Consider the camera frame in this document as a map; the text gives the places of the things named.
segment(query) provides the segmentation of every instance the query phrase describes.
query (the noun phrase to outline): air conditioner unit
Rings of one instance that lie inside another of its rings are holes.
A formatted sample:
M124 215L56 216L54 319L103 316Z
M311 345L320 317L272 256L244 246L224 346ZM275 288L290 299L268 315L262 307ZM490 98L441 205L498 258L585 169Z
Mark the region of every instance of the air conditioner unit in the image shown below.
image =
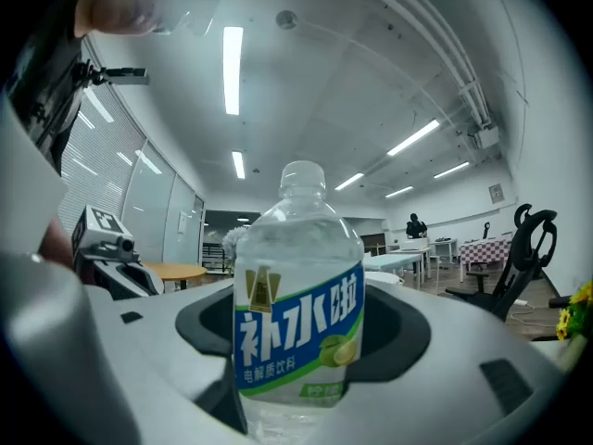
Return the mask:
M498 136L498 126L494 125L490 129L484 129L474 133L473 140L475 140L475 143L479 149L496 145L500 140Z

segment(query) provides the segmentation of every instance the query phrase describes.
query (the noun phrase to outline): clear water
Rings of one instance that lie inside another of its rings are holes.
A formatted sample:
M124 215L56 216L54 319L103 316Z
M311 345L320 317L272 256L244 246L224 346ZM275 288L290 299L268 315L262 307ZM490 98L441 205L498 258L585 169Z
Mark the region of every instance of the clear water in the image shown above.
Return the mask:
M324 201L320 189L292 187L239 241L237 263L299 268L303 284L290 295L340 274L363 258L358 235ZM242 397L249 435L260 443L298 444L328 409Z

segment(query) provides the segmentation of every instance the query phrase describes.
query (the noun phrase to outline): bottle cap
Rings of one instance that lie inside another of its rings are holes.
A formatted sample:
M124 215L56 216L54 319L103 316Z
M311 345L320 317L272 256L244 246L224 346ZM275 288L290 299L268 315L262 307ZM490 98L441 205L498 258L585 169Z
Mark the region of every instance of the bottle cap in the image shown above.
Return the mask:
M282 170L280 191L291 186L319 187L325 192L325 176L323 168L312 161L293 161Z

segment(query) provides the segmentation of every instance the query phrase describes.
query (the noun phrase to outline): fluorescent ceiling light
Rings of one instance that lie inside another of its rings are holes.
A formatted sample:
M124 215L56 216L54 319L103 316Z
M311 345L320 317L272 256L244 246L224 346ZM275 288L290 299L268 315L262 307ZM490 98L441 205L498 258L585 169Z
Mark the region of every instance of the fluorescent ceiling light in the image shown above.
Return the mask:
M418 140L420 140L421 138L423 138L425 135L428 135L436 127L438 127L438 125L439 125L438 121L430 121L430 122L428 122L427 125L425 125L424 127L422 127L422 129L420 129L414 135L408 137L401 144L399 144L398 146L395 146L391 150L389 150L387 152L387 155L389 155L390 157L393 157L394 155L396 155L397 153L399 153L401 150L403 150L405 148L408 148L414 142L417 142Z
M118 157L120 157L120 158L121 158L123 161L125 161L125 162L126 162L128 165L130 165L130 166L132 166L132 165L133 165L132 161L131 161L131 160L130 160L128 157L126 157L126 156L125 156L123 153L121 153L121 152L118 152Z
M349 184L354 183L355 181L357 181L359 178L362 178L363 176L364 176L364 173L356 173L352 178L348 178L341 185L339 185L335 189L335 191L340 191L342 188L345 188Z
M440 178L441 176L445 176L446 174L456 172L457 170L460 170L461 168L464 168L464 167L468 166L469 164L470 164L470 162L466 161L465 163L462 163L461 165L457 165L456 167L453 167L450 170L447 170L446 172L436 174L435 178Z
M81 118L81 121L83 121L89 126L89 129L94 129L95 126L91 121L89 121L88 117L86 117L81 111L79 111L78 115Z
M241 152L233 152L234 168L237 171L237 178L245 180L245 170L243 169L243 154Z
M101 104L101 101L93 92L93 89L87 87L86 89L84 89L84 93L86 94L87 98L91 101L91 104L95 106L97 112L103 116L103 119L105 119L108 123L114 121L113 117L111 117L111 114L107 112L107 109L103 106L103 104Z
M90 169L89 167L87 167L85 164L83 164L83 163L80 163L80 162L79 162L78 160L76 160L76 159L72 159L72 161L73 161L74 163L76 163L77 165L80 165L80 166L82 166L82 167L83 167L85 170L87 170L89 173L92 173L94 176L97 176L97 174L98 174L98 173L97 173L97 172L95 172L95 171L93 171L93 170L91 170L91 169Z
M239 115L239 78L243 28L227 26L222 36L222 80L224 105L229 115Z
M138 156L138 158L139 158L141 161L143 161L143 162L146 164L146 166L147 166L147 167L148 167L150 170L152 170L154 173L156 173L156 174L161 174L161 173L162 173L162 171L161 171L161 170L159 170L159 169L157 168L157 166L156 166L156 165L155 165L155 164L154 164L152 161L150 161L150 160L148 159L148 157L147 157L147 156L146 156L144 153L142 153L140 150L136 150L134 153L135 153L135 154Z
M405 188L399 189L398 191L394 191L393 193L389 193L386 197L394 197L395 195L399 195L399 193L404 193L406 191L410 191L411 189L414 189L414 187L407 186Z

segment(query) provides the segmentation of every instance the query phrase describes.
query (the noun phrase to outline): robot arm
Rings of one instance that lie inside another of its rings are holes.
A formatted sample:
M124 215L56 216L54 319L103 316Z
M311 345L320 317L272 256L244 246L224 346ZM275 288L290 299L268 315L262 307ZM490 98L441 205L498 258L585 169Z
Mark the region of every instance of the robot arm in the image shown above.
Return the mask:
M113 299L160 295L157 274L140 262L132 234L115 214L87 205L72 234L74 270Z

